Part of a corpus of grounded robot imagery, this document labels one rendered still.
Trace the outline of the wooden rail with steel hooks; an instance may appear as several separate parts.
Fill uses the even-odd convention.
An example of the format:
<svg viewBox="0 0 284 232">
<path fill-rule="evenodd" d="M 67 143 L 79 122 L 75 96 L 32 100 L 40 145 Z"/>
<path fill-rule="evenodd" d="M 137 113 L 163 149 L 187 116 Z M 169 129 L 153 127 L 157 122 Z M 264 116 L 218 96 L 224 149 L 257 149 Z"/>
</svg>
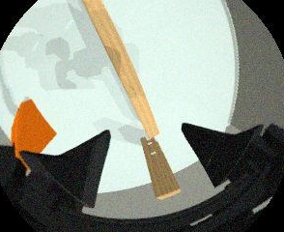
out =
<svg viewBox="0 0 284 232">
<path fill-rule="evenodd" d="M 114 66 L 116 74 L 122 81 L 123 88 L 126 90 L 143 128 L 145 128 L 145 133 L 149 138 L 154 137 L 156 140 L 155 135 L 160 134 L 160 131 L 158 131 L 153 112 L 151 112 L 149 102 L 146 100 L 145 92 L 143 92 L 141 80 L 139 80 L 138 74 L 131 64 L 127 48 L 124 46 L 118 31 L 116 31 L 116 26 L 114 26 L 110 14 L 102 4 L 102 0 L 81 0 L 81 3 L 83 3 L 85 11 L 91 18 L 93 26 L 99 32 L 104 50 L 106 50 L 111 65 Z"/>
</svg>

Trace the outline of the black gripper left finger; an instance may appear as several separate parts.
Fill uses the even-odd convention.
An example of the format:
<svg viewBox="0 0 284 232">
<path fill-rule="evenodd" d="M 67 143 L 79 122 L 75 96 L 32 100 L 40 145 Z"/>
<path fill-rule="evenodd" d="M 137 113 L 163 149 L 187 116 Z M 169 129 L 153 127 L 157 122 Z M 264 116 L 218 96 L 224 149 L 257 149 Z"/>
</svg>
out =
<svg viewBox="0 0 284 232">
<path fill-rule="evenodd" d="M 19 151 L 19 157 L 31 170 L 53 179 L 85 208 L 93 209 L 110 140 L 111 132 L 107 129 L 57 156 L 25 150 Z"/>
</svg>

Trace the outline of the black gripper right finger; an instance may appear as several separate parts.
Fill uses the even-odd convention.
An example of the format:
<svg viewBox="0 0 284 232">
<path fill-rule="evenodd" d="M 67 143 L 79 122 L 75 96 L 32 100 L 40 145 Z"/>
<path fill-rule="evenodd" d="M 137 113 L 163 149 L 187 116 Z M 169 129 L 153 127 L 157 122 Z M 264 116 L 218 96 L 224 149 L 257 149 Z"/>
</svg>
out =
<svg viewBox="0 0 284 232">
<path fill-rule="evenodd" d="M 238 165 L 251 140 L 257 135 L 261 136 L 262 130 L 263 125 L 258 125 L 238 134 L 226 134 L 189 123 L 182 123 L 181 126 L 185 140 L 191 144 L 189 147 L 207 171 L 214 188 L 228 181 L 227 175 Z"/>
</svg>

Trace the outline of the wooden post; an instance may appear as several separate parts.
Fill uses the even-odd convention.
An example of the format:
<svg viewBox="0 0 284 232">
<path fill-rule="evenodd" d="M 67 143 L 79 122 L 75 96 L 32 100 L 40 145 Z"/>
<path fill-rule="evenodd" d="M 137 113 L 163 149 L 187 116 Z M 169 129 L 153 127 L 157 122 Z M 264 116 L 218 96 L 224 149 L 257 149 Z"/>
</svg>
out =
<svg viewBox="0 0 284 232">
<path fill-rule="evenodd" d="M 155 198 L 166 198 L 172 194 L 180 193 L 180 185 L 174 177 L 172 167 L 166 161 L 165 155 L 161 151 L 161 146 L 153 138 L 146 140 L 142 136 L 142 150 L 145 155 L 147 167 L 149 167 L 151 182 L 155 191 Z"/>
</svg>

